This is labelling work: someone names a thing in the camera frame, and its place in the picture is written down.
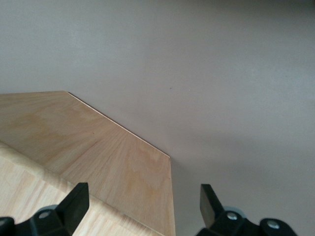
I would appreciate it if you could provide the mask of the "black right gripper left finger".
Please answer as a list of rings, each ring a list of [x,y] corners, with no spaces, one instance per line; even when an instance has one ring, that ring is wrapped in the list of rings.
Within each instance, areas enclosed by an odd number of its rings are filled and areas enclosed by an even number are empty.
[[[89,186],[78,183],[55,207],[44,207],[28,220],[16,224],[12,217],[0,218],[2,236],[71,236],[89,209]]]

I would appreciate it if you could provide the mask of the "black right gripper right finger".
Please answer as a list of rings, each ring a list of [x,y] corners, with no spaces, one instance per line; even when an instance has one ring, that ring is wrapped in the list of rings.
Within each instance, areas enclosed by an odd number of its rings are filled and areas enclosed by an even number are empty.
[[[258,225],[234,210],[226,210],[209,184],[200,186],[200,211],[205,223],[200,236],[294,236],[284,221],[264,218]]]

